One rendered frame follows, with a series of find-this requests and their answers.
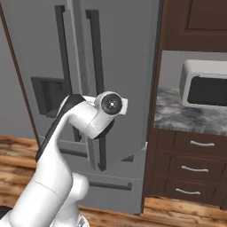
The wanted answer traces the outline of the grey fridge left door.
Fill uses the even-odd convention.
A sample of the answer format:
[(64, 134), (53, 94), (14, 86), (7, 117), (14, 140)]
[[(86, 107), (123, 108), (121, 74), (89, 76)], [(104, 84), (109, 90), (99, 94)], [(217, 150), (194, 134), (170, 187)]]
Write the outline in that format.
[(39, 113), (31, 77), (64, 79), (55, 5), (64, 5), (66, 9), (63, 16), (71, 85), (73, 93), (82, 91), (74, 30), (73, 1), (0, 0), (0, 3), (4, 9), (38, 138), (42, 142), (54, 118)]

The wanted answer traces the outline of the grey fridge drawer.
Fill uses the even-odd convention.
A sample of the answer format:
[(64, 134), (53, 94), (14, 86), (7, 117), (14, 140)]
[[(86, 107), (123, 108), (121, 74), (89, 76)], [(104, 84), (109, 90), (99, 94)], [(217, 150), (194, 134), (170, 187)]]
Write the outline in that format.
[[(59, 148), (65, 148), (72, 151), (87, 152), (85, 143), (59, 140), (58, 146)], [(73, 172), (84, 172), (101, 176), (116, 176), (131, 179), (144, 177), (146, 157), (145, 148), (133, 154), (133, 162), (118, 161), (114, 165), (108, 166), (105, 171), (101, 171), (99, 168), (93, 169), (88, 158), (78, 157), (66, 153), (62, 153), (62, 155)]]
[(133, 215), (138, 215), (141, 212), (144, 182), (142, 178), (130, 179), (114, 176), (93, 175), (88, 173), (83, 173), (83, 175), (88, 177), (89, 182), (122, 185), (132, 183), (132, 190), (123, 191), (90, 186), (88, 194), (84, 199), (79, 201), (80, 205)]

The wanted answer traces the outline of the brown wall cupboard door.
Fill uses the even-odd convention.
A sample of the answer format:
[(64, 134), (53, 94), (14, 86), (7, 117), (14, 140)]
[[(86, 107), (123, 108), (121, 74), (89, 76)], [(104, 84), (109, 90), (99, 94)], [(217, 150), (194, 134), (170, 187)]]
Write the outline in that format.
[(227, 52), (227, 0), (164, 0), (165, 51)]

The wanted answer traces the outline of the black water dispenser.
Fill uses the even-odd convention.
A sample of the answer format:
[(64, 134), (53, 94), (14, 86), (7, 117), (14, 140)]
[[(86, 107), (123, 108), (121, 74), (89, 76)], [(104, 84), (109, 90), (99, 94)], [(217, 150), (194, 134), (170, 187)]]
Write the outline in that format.
[(71, 84), (65, 79), (39, 76), (32, 76), (31, 82), (39, 113), (55, 118), (61, 102), (72, 93)]

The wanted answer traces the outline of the grey fridge right door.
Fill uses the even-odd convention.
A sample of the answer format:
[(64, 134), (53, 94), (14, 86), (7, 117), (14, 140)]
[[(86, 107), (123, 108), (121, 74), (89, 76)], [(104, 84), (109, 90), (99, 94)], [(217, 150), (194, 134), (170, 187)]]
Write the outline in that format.
[(97, 95), (86, 11), (98, 10), (105, 91), (129, 101), (106, 135), (107, 166), (145, 146), (159, 8), (160, 0), (73, 0), (83, 93)]

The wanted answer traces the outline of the white microwave oven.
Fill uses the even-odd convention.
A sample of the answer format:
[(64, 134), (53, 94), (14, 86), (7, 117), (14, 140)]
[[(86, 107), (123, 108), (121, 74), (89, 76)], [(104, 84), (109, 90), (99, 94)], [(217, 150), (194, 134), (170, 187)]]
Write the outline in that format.
[(227, 61), (187, 59), (179, 90), (183, 106), (227, 110)]

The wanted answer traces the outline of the brown drawer front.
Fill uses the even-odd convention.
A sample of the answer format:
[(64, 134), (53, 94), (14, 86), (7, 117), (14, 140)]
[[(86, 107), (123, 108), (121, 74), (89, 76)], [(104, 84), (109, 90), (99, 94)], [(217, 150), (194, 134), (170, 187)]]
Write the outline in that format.
[[(181, 166), (190, 168), (207, 168), (209, 172), (191, 172), (181, 169)], [(169, 161), (168, 172), (172, 176), (179, 176), (193, 180), (218, 180), (223, 173), (225, 163), (217, 160), (191, 158), (186, 156), (173, 156)]]
[[(188, 192), (201, 192), (201, 195), (188, 195), (176, 192), (175, 189), (180, 188)], [(205, 184), (191, 183), (181, 180), (167, 180), (164, 184), (163, 193), (174, 199), (189, 200), (196, 202), (209, 202), (214, 194), (215, 187)]]
[[(214, 143), (214, 147), (191, 145), (190, 141), (200, 143)], [(227, 155), (227, 137), (209, 134), (177, 132), (173, 145), (175, 150), (184, 153), (212, 153)]]

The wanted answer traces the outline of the grey fridge door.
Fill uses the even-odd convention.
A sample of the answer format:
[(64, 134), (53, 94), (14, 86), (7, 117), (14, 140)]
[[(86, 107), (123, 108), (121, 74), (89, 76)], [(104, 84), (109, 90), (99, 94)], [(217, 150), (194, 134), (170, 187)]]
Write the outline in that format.
[(4, 9), (38, 138), (42, 142), (54, 118), (39, 113), (31, 77), (64, 79), (55, 5), (64, 5), (66, 9), (63, 16), (71, 85), (73, 93), (82, 91), (74, 30), (73, 1), (0, 0), (0, 3)]
[(97, 95), (86, 11), (98, 10), (105, 91), (129, 101), (106, 135), (107, 166), (145, 146), (159, 8), (160, 0), (73, 0), (83, 93)]

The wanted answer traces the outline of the grey fridge middle drawer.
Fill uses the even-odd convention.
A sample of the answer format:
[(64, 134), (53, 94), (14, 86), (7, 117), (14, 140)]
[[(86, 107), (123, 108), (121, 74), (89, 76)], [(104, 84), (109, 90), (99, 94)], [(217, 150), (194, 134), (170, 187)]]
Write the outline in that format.
[[(59, 148), (65, 148), (72, 151), (87, 152), (85, 143), (59, 140), (58, 146)], [(105, 171), (101, 171), (99, 168), (93, 169), (88, 158), (78, 157), (66, 153), (62, 153), (62, 155), (73, 172), (84, 172), (101, 176), (116, 176), (131, 179), (144, 177), (146, 157), (145, 148), (133, 154), (133, 162), (118, 161), (114, 165), (108, 166)]]

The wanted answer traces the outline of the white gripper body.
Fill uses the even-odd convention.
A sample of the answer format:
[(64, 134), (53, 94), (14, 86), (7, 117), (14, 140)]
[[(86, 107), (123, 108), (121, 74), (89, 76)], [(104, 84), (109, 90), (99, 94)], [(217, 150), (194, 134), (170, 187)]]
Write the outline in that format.
[(128, 100), (126, 98), (121, 98), (121, 102), (122, 102), (122, 107), (121, 107), (120, 114), (125, 115), (128, 109)]

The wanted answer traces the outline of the grey fridge bottom drawer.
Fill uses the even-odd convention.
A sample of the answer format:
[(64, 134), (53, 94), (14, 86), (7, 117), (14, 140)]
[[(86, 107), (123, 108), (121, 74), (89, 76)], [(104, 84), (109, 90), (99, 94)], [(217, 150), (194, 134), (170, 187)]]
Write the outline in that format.
[(84, 199), (79, 201), (80, 205), (133, 215), (138, 215), (141, 212), (144, 182), (142, 178), (130, 179), (114, 176), (93, 175), (88, 173), (83, 173), (83, 175), (88, 177), (89, 182), (122, 185), (132, 183), (132, 190), (123, 191), (90, 186), (88, 194)]

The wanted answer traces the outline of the brown base cabinet frame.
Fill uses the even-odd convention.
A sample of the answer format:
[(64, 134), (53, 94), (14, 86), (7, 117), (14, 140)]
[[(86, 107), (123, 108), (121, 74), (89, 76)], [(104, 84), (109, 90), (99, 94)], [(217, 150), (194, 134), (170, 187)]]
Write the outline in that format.
[[(215, 191), (209, 202), (198, 202), (208, 205), (218, 206), (222, 210), (227, 210), (227, 155), (212, 153), (184, 153), (173, 148), (177, 132), (167, 129), (153, 129), (150, 133), (148, 143), (148, 153), (145, 170), (145, 195), (146, 196), (166, 196), (163, 193), (164, 184), (167, 180), (181, 180), (191, 183), (214, 186)], [(173, 156), (186, 156), (191, 158), (202, 158), (217, 160), (225, 163), (223, 173), (218, 180), (193, 180), (179, 176), (172, 176), (168, 172), (169, 161)]]

